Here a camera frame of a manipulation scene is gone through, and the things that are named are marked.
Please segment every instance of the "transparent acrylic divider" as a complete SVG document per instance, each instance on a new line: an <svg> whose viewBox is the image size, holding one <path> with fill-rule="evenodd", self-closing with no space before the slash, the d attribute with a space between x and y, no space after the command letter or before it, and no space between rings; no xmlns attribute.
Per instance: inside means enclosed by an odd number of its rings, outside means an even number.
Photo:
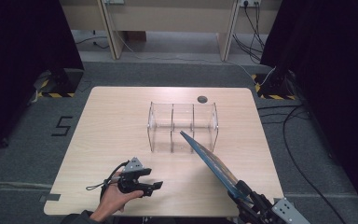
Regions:
<svg viewBox="0 0 358 224"><path fill-rule="evenodd" d="M191 153L193 149L181 131L213 151L218 135L216 104L151 103L147 133L153 152Z"/></svg>

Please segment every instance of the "gray carpet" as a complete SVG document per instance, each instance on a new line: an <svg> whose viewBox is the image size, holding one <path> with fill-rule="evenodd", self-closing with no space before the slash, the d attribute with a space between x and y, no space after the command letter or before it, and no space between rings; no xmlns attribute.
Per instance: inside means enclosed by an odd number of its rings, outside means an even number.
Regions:
<svg viewBox="0 0 358 224"><path fill-rule="evenodd" d="M177 86L249 88L258 108L299 105L298 100L263 100L255 95L252 80L236 65L84 63L85 74L73 98L39 98L22 114L11 133L9 146L0 148L0 223L59 223L61 217L43 213L40 198L58 173L83 107L95 86ZM250 73L269 68L247 66ZM311 223L340 223L332 209L304 180L289 157L283 141L282 122L291 107L260 109L283 192ZM321 136L305 108L286 125L287 144L308 179L334 205L347 223L358 223L358 196L341 167L328 156ZM66 136L56 125L71 126Z"/></svg>

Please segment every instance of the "power outlet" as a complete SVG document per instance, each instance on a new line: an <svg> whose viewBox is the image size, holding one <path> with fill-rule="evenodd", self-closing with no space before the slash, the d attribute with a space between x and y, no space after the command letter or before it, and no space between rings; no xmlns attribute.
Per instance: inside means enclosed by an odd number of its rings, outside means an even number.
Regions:
<svg viewBox="0 0 358 224"><path fill-rule="evenodd" d="M255 7L257 3L259 6L261 4L261 0L241 0L240 7L243 7L245 1L248 1L248 7Z"/></svg>

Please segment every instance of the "sleeve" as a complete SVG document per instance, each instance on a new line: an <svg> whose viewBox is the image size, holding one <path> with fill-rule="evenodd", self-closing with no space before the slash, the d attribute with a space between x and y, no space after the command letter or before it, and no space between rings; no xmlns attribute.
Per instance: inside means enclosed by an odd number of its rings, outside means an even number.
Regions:
<svg viewBox="0 0 358 224"><path fill-rule="evenodd" d="M90 218L91 212L84 210L80 215L71 214L65 217L61 224L101 224Z"/></svg>

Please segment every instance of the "black base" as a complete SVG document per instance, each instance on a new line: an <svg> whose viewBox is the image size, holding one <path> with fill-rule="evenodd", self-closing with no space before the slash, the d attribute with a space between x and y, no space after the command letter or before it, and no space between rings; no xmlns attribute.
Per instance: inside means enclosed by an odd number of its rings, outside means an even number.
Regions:
<svg viewBox="0 0 358 224"><path fill-rule="evenodd" d="M255 74L255 89L258 97L275 100L294 100L295 95L287 78L279 82L271 82L268 74Z"/></svg>
<svg viewBox="0 0 358 224"><path fill-rule="evenodd" d="M44 97L73 97L80 79L83 77L83 71L66 71L68 77L64 83L57 81L50 76L42 85L39 96Z"/></svg>

